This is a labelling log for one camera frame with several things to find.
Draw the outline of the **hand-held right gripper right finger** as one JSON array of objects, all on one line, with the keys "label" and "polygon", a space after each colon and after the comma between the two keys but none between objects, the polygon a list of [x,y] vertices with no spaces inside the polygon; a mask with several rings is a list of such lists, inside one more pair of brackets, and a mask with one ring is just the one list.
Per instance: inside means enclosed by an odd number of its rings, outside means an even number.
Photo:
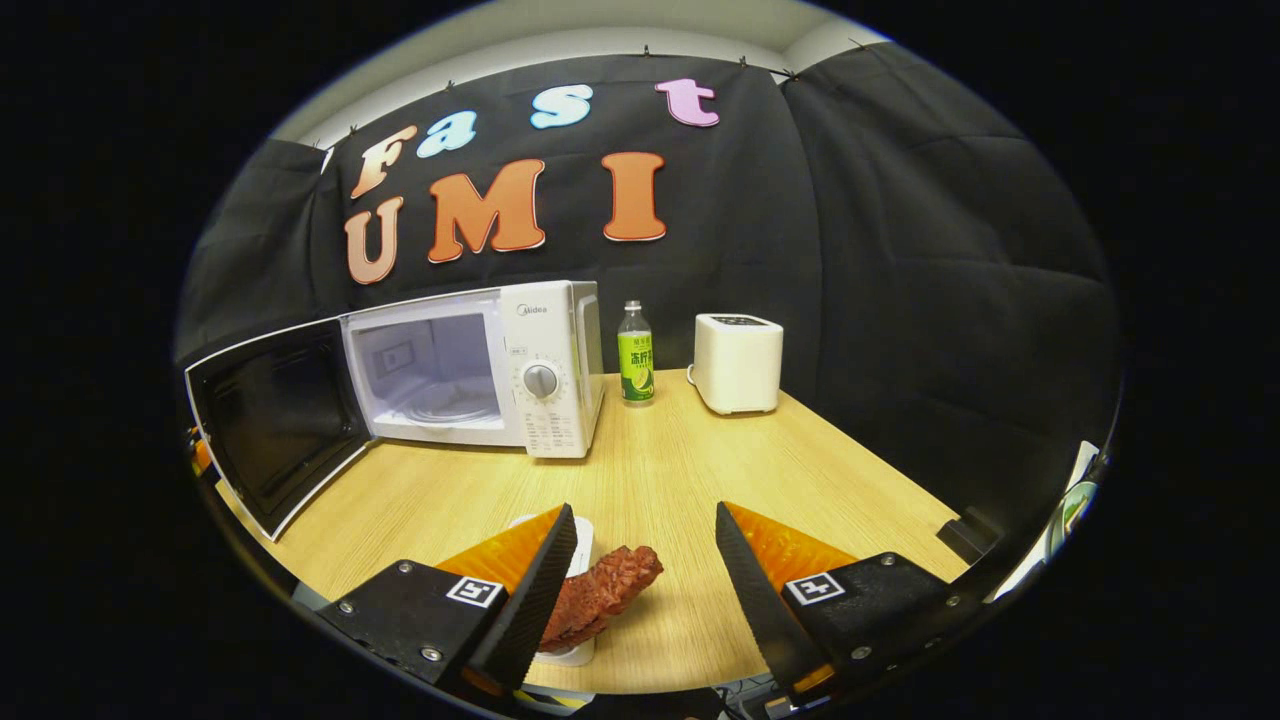
[{"label": "hand-held right gripper right finger", "polygon": [[954,638],[979,598],[895,552],[856,559],[719,502],[716,543],[751,637],[796,706],[851,700]]}]

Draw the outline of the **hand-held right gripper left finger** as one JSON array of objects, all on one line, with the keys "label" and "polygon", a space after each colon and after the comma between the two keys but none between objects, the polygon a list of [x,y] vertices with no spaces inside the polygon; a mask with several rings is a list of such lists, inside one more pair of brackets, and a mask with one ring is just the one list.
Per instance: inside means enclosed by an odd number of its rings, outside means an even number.
[{"label": "hand-held right gripper left finger", "polygon": [[507,701],[577,544],[573,510],[562,503],[448,561],[396,560],[317,615],[347,644],[434,691]]}]

